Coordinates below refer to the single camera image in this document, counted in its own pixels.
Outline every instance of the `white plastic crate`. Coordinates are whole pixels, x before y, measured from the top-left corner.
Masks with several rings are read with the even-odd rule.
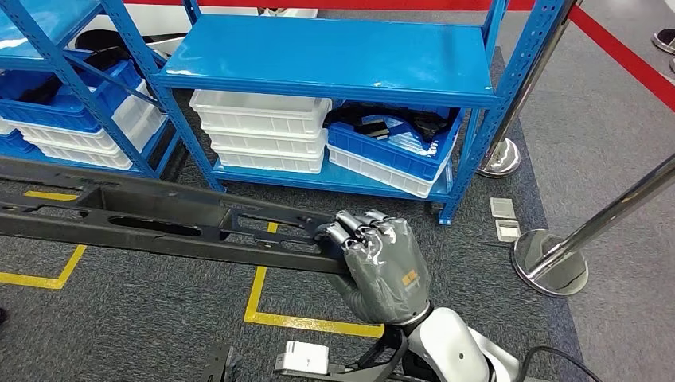
[[[77,146],[51,146],[48,142],[35,142],[34,145],[38,146],[44,155],[52,158],[112,167],[120,170],[128,170],[133,164],[119,147],[112,150],[85,150]]]
[[[190,106],[205,126],[314,136],[333,103],[326,98],[195,90]]]
[[[434,180],[425,181],[418,177],[413,177],[409,173],[385,166],[349,151],[338,149],[331,145],[327,146],[330,152],[329,160],[331,163],[422,198],[429,196],[431,187],[438,181],[440,175],[446,169],[448,161],[450,161],[450,155],[448,155],[439,167],[439,172],[436,174]]]
[[[148,95],[145,80],[136,90]],[[150,137],[162,125],[164,118],[165,116],[154,105],[135,95],[129,95],[112,116],[112,119],[138,151],[143,149]],[[115,141],[103,128],[96,133],[85,133],[18,121],[10,121],[10,126],[19,129],[24,139],[36,146],[40,146],[37,142],[47,142],[50,146],[77,146],[82,149],[103,151],[117,148]]]
[[[14,128],[10,126],[9,121],[5,121],[0,117],[0,135],[7,135],[14,131]]]
[[[326,129],[317,130],[316,134],[288,134],[274,135],[250,131],[243,133],[240,130],[226,129],[201,125],[201,129],[211,138],[211,142],[228,150],[258,150],[274,154],[317,154],[326,147]]]
[[[270,154],[255,150],[229,150],[212,144],[220,163],[225,166],[250,167],[262,170],[291,171],[294,173],[320,173],[323,150],[316,154]]]

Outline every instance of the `white connector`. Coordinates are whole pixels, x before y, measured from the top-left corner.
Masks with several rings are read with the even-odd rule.
[[[326,375],[328,374],[328,347],[288,341],[286,352],[276,356],[275,371],[282,370]]]

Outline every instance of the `red floor line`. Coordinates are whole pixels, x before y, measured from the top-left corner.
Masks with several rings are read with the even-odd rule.
[[[569,15],[585,34],[587,34],[607,54],[616,60],[636,80],[645,85],[666,106],[675,111],[675,85],[671,84],[656,69],[652,68],[640,56],[628,49],[621,41],[612,36],[596,20],[578,6]]]
[[[509,10],[531,10],[535,0],[511,0]],[[179,6],[181,0],[124,0],[126,4]],[[488,10],[492,0],[199,0],[200,6],[260,6],[320,10]]]

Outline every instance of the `chrome stanchion base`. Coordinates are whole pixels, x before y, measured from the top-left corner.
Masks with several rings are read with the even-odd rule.
[[[476,171],[484,177],[508,177],[518,170],[521,164],[521,152],[512,140],[505,138],[494,149],[494,154],[489,160],[483,159]]]
[[[588,281],[588,265],[581,252],[576,252],[539,278],[530,274],[539,260],[562,240],[562,237],[545,229],[535,229],[521,235],[511,252],[513,267],[521,279],[536,291],[552,297],[577,293]]]

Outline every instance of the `gray robotic hand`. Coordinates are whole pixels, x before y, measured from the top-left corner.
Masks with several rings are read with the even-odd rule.
[[[427,263],[405,219],[377,210],[358,217],[340,211],[324,229],[343,250],[352,275],[328,280],[357,317],[400,324],[428,309]]]

